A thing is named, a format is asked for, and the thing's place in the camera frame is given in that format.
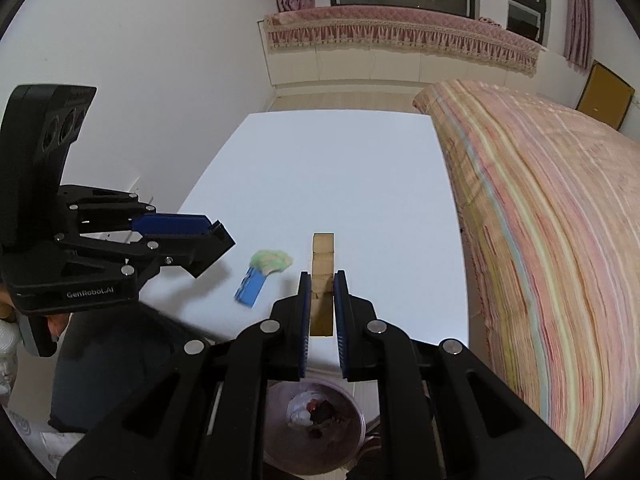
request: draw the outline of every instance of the striped blanket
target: striped blanket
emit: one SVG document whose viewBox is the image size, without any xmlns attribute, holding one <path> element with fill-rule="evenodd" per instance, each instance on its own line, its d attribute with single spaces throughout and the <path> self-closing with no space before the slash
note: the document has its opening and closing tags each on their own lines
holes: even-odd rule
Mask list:
<svg viewBox="0 0 640 480">
<path fill-rule="evenodd" d="M 481 82 L 414 105 L 440 137 L 494 371 L 590 472 L 640 403 L 640 143 Z"/>
</svg>

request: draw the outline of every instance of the bucket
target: bucket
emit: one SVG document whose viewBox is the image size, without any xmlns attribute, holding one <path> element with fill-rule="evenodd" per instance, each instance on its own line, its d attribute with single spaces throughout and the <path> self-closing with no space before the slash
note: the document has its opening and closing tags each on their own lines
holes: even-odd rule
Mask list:
<svg viewBox="0 0 640 480">
<path fill-rule="evenodd" d="M 310 397 L 326 400 L 334 413 L 322 424 L 304 426 L 298 416 Z M 264 460 L 292 475 L 329 473 L 356 457 L 364 442 L 364 416 L 353 397 L 340 386 L 309 378 L 281 382 L 268 389 L 264 416 Z"/>
</svg>

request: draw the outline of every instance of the dark pants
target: dark pants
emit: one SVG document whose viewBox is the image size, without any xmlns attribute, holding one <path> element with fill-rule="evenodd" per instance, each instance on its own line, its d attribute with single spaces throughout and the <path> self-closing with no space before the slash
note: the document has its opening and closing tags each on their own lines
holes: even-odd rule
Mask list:
<svg viewBox="0 0 640 480">
<path fill-rule="evenodd" d="M 91 430 L 195 337 L 142 304 L 73 314 L 56 365 L 50 425 Z"/>
</svg>

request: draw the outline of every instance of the white table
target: white table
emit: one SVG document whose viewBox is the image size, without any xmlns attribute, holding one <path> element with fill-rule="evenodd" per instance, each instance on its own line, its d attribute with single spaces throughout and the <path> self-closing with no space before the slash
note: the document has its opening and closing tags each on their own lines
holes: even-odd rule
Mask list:
<svg viewBox="0 0 640 480">
<path fill-rule="evenodd" d="M 210 163 L 180 213 L 219 219 L 236 245 L 194 280 L 163 268 L 140 299 L 218 339 L 269 317 L 311 271 L 314 233 L 335 234 L 335 270 L 351 294 L 411 338 L 467 344 L 460 229 L 431 118 L 360 110 L 249 115 Z M 294 263 L 269 276 L 253 308 L 234 294 L 260 249 Z M 336 371 L 333 337 L 312 337 L 308 365 Z"/>
</svg>

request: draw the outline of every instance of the blue eraser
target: blue eraser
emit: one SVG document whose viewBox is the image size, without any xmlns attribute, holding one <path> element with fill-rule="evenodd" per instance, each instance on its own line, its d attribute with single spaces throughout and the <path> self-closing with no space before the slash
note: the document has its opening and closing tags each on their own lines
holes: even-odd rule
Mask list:
<svg viewBox="0 0 640 480">
<path fill-rule="evenodd" d="M 267 277 L 258 269 L 249 267 L 236 292 L 236 301 L 246 306 L 254 306 L 255 300 L 258 298 L 258 294 L 260 294 L 260 290 L 266 279 Z"/>
</svg>

